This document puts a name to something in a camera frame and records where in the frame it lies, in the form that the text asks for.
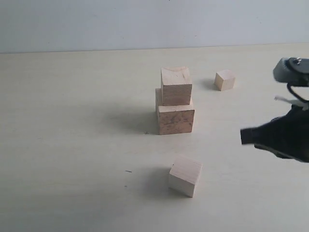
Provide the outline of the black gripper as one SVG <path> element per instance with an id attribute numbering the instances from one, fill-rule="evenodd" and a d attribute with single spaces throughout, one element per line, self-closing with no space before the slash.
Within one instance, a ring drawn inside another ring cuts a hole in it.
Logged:
<path id="1" fill-rule="evenodd" d="M 273 153 L 281 159 L 309 161 L 309 112 L 292 105 L 291 110 L 257 128 L 240 130 L 242 145 Z"/>

